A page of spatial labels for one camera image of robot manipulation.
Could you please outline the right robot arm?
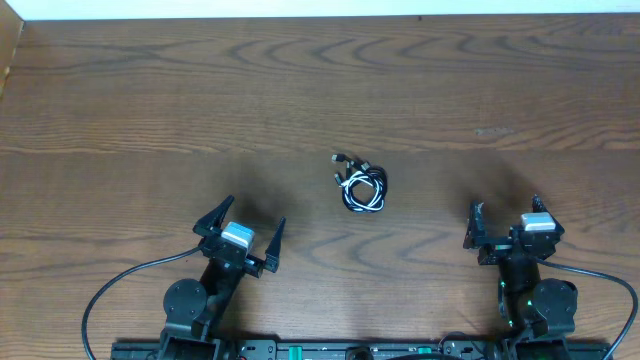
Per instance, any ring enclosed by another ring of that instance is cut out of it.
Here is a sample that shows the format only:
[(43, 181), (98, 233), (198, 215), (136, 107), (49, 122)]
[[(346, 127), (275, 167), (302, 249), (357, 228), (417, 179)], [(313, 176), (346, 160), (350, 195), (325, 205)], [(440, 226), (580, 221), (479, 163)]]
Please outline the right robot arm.
[(578, 291), (573, 283), (543, 279), (539, 265), (556, 252), (564, 228), (539, 196), (532, 210), (520, 216), (509, 234), (492, 237), (483, 216), (483, 204), (473, 201), (463, 247), (478, 251), (481, 266), (499, 271), (498, 305), (511, 333), (500, 341), (506, 359), (561, 359), (570, 357), (565, 336), (575, 331)]

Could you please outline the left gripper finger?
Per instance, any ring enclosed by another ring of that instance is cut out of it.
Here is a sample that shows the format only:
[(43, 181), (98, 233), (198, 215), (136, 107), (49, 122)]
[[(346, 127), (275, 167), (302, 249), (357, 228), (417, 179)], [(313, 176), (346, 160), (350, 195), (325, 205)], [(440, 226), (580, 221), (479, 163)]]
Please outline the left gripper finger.
[(193, 232), (201, 237), (220, 235), (221, 224), (233, 201), (234, 196), (229, 195), (216, 208), (208, 212), (195, 223)]
[(286, 218), (282, 217), (276, 228), (273, 238), (265, 251), (266, 258), (265, 258), (264, 269), (272, 273), (276, 273), (279, 268), (282, 236), (283, 236), (285, 224), (286, 224)]

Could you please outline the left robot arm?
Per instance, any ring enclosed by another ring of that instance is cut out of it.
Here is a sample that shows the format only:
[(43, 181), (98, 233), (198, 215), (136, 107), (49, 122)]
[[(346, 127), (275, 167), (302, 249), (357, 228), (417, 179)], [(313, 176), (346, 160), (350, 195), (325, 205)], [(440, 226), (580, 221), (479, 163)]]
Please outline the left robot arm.
[(198, 251), (208, 259), (202, 276), (182, 279), (166, 291), (166, 321), (160, 338), (160, 359), (238, 359), (237, 343), (218, 333), (223, 315), (240, 281), (246, 275), (259, 278), (279, 267), (286, 219), (281, 218), (260, 259), (250, 254), (255, 232), (237, 222), (223, 220), (233, 196), (228, 196), (194, 225), (201, 237)]

